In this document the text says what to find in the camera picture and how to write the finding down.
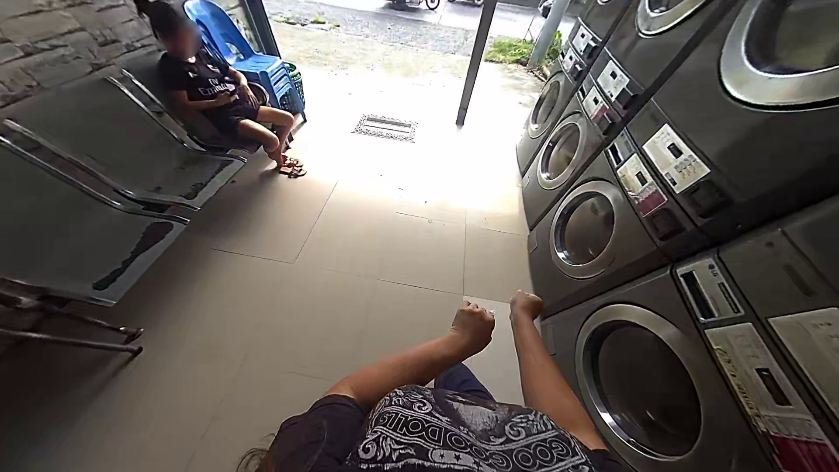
grass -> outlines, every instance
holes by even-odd
[[[546,61],[551,62],[559,57],[561,44],[561,35],[557,31],[554,35],[554,42],[548,47]],[[489,46],[489,51],[484,60],[526,66],[534,46],[536,46],[536,42],[532,39],[496,38]]]

round glass door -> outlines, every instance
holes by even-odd
[[[636,22],[641,34],[662,34],[711,0],[641,0]]]
[[[701,430],[693,380],[672,349],[633,323],[604,326],[592,345],[592,379],[616,432],[656,454],[680,457]]]
[[[567,264],[589,264],[612,239],[615,228],[612,203],[606,196],[593,192],[565,211],[568,216],[554,226],[554,251]]]
[[[573,113],[554,128],[539,150],[537,177],[545,190],[553,190],[565,183],[576,165],[574,159],[582,154],[586,144],[585,118]]]
[[[530,113],[530,123],[528,126],[528,133],[531,138],[538,138],[547,128],[550,127],[556,118],[555,108],[560,99],[560,91],[562,88],[561,81],[549,81],[542,89],[539,95],[539,100],[533,107],[533,112]]]
[[[768,106],[839,97],[837,18],[837,0],[749,0],[722,49],[726,89]]]

laundry basket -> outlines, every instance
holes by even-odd
[[[303,76],[300,74],[300,71],[297,70],[297,66],[295,66],[294,64],[292,64],[290,62],[285,63],[285,68],[289,72],[289,76],[291,77],[291,83],[294,85],[294,88],[297,90],[297,94],[300,95],[300,103],[305,108],[306,99],[303,96]],[[288,94],[283,95],[279,99],[279,104],[280,104],[280,107],[283,110],[288,110],[292,113],[299,111],[299,110],[293,110],[292,109],[293,106],[292,106],[291,98],[289,97]]]

black shorts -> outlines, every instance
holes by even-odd
[[[204,110],[203,114],[222,134],[238,137],[239,122],[243,119],[256,121],[259,109],[237,98],[227,105]]]

long hair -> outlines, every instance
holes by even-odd
[[[157,39],[171,38],[181,29],[187,18],[178,13],[164,0],[134,0],[140,16],[146,16],[152,24],[152,32]]]

